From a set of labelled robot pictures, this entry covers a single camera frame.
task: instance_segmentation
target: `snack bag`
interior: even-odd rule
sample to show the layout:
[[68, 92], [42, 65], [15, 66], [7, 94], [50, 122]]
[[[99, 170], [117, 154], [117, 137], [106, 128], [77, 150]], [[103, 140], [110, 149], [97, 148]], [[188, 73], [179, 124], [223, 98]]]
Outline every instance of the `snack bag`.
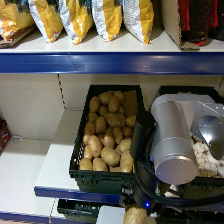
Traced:
[[178, 0], [181, 31], [190, 30], [189, 0]]
[[93, 26], [89, 0], [59, 0], [64, 28], [74, 44], [79, 44]]
[[30, 12], [46, 39], [46, 42], [54, 42], [63, 28], [58, 8], [57, 0], [28, 0]]
[[9, 133], [7, 123], [5, 120], [1, 120], [0, 118], [0, 153], [5, 148], [6, 143], [11, 138], [11, 135]]
[[217, 28], [217, 40], [224, 40], [224, 0], [218, 0], [218, 21], [219, 27]]
[[210, 0], [190, 0], [189, 42], [199, 43], [208, 37], [210, 9]]
[[124, 0], [124, 24], [142, 43], [149, 44], [153, 27], [153, 6], [150, 0]]
[[96, 29], [105, 41], [113, 40], [120, 31], [122, 12], [119, 0], [92, 0]]
[[15, 39], [32, 25], [28, 0], [0, 0], [0, 35], [5, 41]]
[[216, 30], [219, 25], [218, 23], [218, 0], [212, 0], [212, 5], [210, 9], [210, 18], [209, 18], [209, 33], [208, 36], [211, 38], [215, 38]]

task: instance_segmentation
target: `blue shelf edge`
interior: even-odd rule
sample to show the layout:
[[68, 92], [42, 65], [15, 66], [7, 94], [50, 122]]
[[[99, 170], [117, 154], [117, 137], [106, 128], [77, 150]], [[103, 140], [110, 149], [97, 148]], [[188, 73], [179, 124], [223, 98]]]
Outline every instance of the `blue shelf edge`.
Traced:
[[84, 222], [75, 222], [75, 221], [69, 221], [66, 218], [51, 218], [51, 223], [52, 224], [89, 224], [89, 223], [84, 223]]
[[47, 217], [47, 216], [36, 216], [36, 215], [29, 215], [29, 214], [0, 212], [0, 219], [5, 221], [49, 224], [50, 223], [49, 218], [50, 217]]
[[223, 75], [224, 52], [0, 53], [0, 73]]
[[119, 204], [120, 195], [115, 194], [99, 194], [82, 191], [74, 191], [70, 189], [53, 189], [44, 187], [35, 187], [35, 195], [39, 197], [71, 199], [77, 201], [89, 201], [109, 204]]

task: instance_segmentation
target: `white wall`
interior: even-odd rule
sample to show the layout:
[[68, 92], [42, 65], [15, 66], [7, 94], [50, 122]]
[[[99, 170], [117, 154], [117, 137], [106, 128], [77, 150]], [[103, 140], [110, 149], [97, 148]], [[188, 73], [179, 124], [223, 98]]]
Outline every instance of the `white wall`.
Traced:
[[140, 85], [145, 107], [149, 109], [161, 85], [213, 86], [218, 90], [222, 77], [189, 75], [61, 75], [60, 80], [66, 108], [83, 109], [90, 84], [123, 84]]
[[[66, 108], [75, 110], [83, 109], [90, 84], [140, 85], [146, 109], [161, 85], [214, 86], [224, 96], [221, 76], [63, 74], [60, 81]], [[52, 140], [63, 111], [56, 74], [0, 74], [0, 114], [13, 135]]]
[[0, 74], [0, 114], [13, 135], [51, 140], [63, 111], [56, 74]]

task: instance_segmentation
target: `black plastic crate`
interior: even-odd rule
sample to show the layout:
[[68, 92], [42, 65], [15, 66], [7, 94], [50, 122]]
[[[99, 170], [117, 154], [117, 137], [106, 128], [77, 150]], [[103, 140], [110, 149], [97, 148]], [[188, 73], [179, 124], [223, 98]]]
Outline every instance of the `black plastic crate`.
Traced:
[[101, 172], [78, 170], [78, 163], [83, 153], [83, 129], [86, 125], [86, 117], [89, 110], [89, 101], [93, 96], [98, 96], [107, 91], [136, 91], [138, 110], [144, 111], [144, 103], [141, 88], [138, 85], [91, 85], [86, 97], [86, 102], [79, 125], [74, 151], [70, 161], [69, 174], [75, 178], [80, 191], [105, 194], [120, 194], [121, 186], [130, 189], [134, 183], [133, 173]]
[[156, 224], [223, 224], [224, 214], [214, 212], [194, 212], [189, 211], [190, 218], [184, 212], [178, 212], [173, 209], [165, 209], [161, 214], [157, 214]]
[[[224, 99], [218, 94], [214, 87], [202, 86], [161, 86], [159, 95], [191, 93], [208, 95], [216, 103], [224, 104]], [[210, 177], [196, 177], [187, 184], [179, 186], [179, 192], [185, 199], [202, 199], [224, 194], [224, 179]]]
[[96, 202], [59, 199], [57, 211], [69, 221], [96, 223], [101, 206], [109, 205]]

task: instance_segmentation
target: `yellow chip bag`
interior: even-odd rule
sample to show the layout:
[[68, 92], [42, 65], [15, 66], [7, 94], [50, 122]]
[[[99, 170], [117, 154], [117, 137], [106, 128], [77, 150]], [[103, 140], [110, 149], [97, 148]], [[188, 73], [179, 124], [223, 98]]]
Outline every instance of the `yellow chip bag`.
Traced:
[[28, 0], [0, 0], [0, 35], [5, 41], [15, 39], [32, 25]]
[[92, 13], [98, 34], [105, 41], [113, 40], [122, 23], [119, 0], [92, 0]]
[[153, 27], [153, 5], [150, 0], [124, 0], [124, 25], [144, 44], [150, 44]]
[[59, 0], [64, 28], [74, 44], [79, 44], [93, 26], [90, 0]]
[[63, 28], [57, 0], [28, 0], [33, 19], [46, 42], [57, 40]]

